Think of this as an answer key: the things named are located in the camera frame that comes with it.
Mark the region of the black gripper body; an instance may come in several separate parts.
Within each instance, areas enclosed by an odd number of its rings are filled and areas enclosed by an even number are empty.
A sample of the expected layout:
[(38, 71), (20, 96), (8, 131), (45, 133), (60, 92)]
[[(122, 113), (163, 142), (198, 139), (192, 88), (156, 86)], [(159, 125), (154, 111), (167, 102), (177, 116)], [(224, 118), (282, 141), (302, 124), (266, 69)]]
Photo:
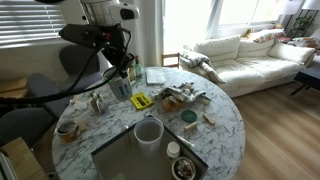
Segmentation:
[(133, 60), (133, 55), (127, 52), (131, 32), (120, 23), (112, 26), (67, 24), (59, 35), (72, 43), (102, 51), (105, 58), (120, 70), (126, 70)]

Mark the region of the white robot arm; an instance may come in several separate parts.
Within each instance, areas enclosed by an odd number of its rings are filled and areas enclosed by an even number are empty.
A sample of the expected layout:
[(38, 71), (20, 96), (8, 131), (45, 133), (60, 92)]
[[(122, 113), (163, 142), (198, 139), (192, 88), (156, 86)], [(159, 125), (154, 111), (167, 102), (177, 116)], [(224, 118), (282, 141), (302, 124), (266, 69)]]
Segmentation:
[(125, 41), (124, 34), (131, 32), (122, 27), (124, 21), (135, 20), (140, 16), (136, 5), (119, 0), (80, 0), (85, 13), (86, 25), (67, 24), (59, 35), (64, 40), (87, 48), (102, 51), (114, 66), (116, 75), (127, 76), (129, 61), (133, 58), (127, 53), (130, 39)]

